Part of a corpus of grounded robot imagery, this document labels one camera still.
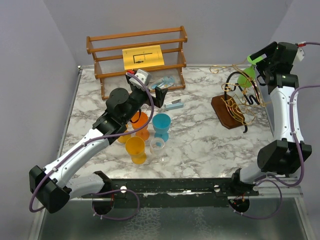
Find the blue wine glass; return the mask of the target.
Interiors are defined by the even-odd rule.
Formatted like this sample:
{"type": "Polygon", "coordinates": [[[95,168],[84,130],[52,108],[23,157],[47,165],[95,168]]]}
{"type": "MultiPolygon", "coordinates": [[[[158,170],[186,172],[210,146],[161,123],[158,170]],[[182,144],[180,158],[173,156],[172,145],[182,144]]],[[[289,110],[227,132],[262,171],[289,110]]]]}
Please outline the blue wine glass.
{"type": "Polygon", "coordinates": [[[152,126],[155,131],[154,137],[161,138],[164,142],[169,139],[168,131],[171,126],[171,118],[165,113],[158,113],[152,118],[152,126]]]}

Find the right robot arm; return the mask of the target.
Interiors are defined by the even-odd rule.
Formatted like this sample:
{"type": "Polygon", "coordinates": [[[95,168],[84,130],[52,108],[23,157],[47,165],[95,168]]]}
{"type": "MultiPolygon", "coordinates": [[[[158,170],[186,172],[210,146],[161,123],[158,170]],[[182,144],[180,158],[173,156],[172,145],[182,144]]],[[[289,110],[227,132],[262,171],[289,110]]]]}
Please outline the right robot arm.
{"type": "Polygon", "coordinates": [[[272,42],[248,56],[268,87],[273,107],[273,141],[261,148],[257,162],[236,170],[229,189],[240,196],[251,190],[256,181],[266,177],[289,176],[304,171],[303,163],[312,153],[305,144],[298,116],[298,76],[291,73],[296,60],[302,61],[307,42],[272,42]]]}

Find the green wine glass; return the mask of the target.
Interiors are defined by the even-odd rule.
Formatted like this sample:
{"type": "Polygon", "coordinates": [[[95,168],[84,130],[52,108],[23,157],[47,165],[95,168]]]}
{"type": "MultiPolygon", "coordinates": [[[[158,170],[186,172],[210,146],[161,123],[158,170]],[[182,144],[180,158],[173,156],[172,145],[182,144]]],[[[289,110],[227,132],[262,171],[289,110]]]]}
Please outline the green wine glass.
{"type": "Polygon", "coordinates": [[[262,61],[264,55],[261,55],[255,59],[252,59],[250,55],[247,56],[246,60],[250,64],[249,67],[245,68],[240,74],[237,83],[242,88],[250,88],[252,86],[252,81],[256,78],[255,66],[258,62],[262,61]]]}

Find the yellow wine glass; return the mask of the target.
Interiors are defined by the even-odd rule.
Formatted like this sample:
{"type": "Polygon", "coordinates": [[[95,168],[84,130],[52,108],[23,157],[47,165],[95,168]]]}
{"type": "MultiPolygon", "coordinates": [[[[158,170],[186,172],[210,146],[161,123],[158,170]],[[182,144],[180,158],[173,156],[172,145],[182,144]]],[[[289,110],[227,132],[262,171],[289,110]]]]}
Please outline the yellow wine glass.
{"type": "MultiPolygon", "coordinates": [[[[128,133],[129,130],[130,130],[130,129],[129,129],[129,125],[126,124],[125,126],[126,126],[125,133],[128,133]]],[[[128,141],[128,139],[130,139],[131,137],[132,137],[131,134],[122,135],[122,136],[120,136],[120,137],[117,139],[117,141],[118,141],[119,143],[121,143],[121,144],[125,144],[125,143],[128,141]]]]}
{"type": "Polygon", "coordinates": [[[145,142],[138,136],[131,137],[126,141],[125,150],[134,164],[141,165],[147,160],[145,142]]]}

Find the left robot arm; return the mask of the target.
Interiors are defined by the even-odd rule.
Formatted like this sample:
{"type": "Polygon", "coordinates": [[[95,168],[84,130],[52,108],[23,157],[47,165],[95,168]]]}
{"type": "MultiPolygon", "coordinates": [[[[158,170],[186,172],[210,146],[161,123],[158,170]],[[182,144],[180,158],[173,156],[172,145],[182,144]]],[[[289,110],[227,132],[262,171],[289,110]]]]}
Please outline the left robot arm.
{"type": "Polygon", "coordinates": [[[78,143],[52,163],[43,168],[36,165],[29,171],[30,212],[38,212],[33,208],[34,200],[53,214],[73,198],[88,194],[103,198],[110,193],[109,179],[101,172],[79,180],[71,179],[92,157],[127,134],[126,125],[143,105],[161,108],[168,92],[166,88],[156,87],[155,96],[152,96],[146,76],[127,72],[125,77],[132,92],[121,87],[112,90],[105,102],[105,112],[78,143]]]}

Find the clear wine glass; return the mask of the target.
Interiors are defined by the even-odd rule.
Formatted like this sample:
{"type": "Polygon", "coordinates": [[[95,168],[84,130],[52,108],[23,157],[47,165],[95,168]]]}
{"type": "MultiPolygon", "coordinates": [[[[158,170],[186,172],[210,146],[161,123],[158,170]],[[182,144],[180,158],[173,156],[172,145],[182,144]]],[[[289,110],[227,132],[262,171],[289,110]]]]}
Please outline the clear wine glass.
{"type": "Polygon", "coordinates": [[[164,163],[167,158],[166,145],[162,138],[155,137],[151,140],[149,150],[153,164],[164,163]]]}

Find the orange wine glass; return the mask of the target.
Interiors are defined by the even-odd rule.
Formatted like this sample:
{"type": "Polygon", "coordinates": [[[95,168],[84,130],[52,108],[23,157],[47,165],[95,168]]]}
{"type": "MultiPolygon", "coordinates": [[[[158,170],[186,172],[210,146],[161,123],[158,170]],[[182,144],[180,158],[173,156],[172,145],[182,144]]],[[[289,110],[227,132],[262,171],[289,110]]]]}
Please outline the orange wine glass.
{"type": "MultiPolygon", "coordinates": [[[[135,115],[131,118],[132,128],[134,130],[141,128],[142,126],[144,126],[147,123],[148,119],[149,119],[149,117],[147,116],[146,113],[139,112],[139,111],[136,112],[135,115]]],[[[135,133],[135,135],[137,137],[140,137],[144,141],[147,141],[150,137],[150,133],[148,131],[148,125],[146,125],[141,130],[137,131],[135,133]]]]}

